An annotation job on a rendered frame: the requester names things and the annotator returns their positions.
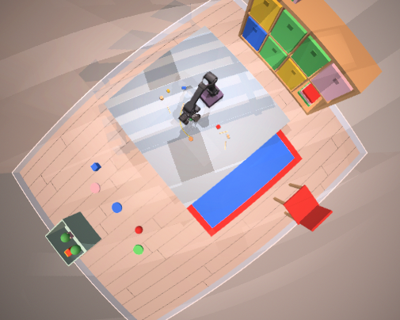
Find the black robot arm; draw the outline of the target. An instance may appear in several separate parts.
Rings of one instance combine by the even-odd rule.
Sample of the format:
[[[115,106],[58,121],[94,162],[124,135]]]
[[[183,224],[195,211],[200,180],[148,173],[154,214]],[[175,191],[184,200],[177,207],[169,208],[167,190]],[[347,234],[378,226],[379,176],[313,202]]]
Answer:
[[[203,83],[204,78],[208,81],[208,85]],[[198,88],[195,93],[191,97],[190,101],[184,104],[183,109],[181,110],[183,113],[178,117],[178,119],[184,123],[195,111],[196,103],[201,97],[202,93],[207,90],[211,97],[214,97],[218,94],[219,89],[215,87],[215,84],[218,81],[218,77],[216,77],[212,72],[207,72],[202,79],[202,82],[199,83]],[[190,119],[192,119],[195,123],[200,119],[201,115],[198,113],[194,113]]]

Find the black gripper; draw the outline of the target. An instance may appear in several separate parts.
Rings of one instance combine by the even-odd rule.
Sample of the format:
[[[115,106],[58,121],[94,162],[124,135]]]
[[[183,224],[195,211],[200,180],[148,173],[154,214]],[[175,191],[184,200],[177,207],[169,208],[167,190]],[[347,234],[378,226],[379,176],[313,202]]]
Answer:
[[[200,111],[200,106],[197,105],[197,106],[195,107],[194,113],[198,113],[199,111]],[[193,113],[193,114],[194,114],[194,113]],[[193,114],[192,114],[190,117],[192,117]],[[186,125],[186,124],[189,123],[188,120],[190,119],[190,117],[184,122],[184,125]]]

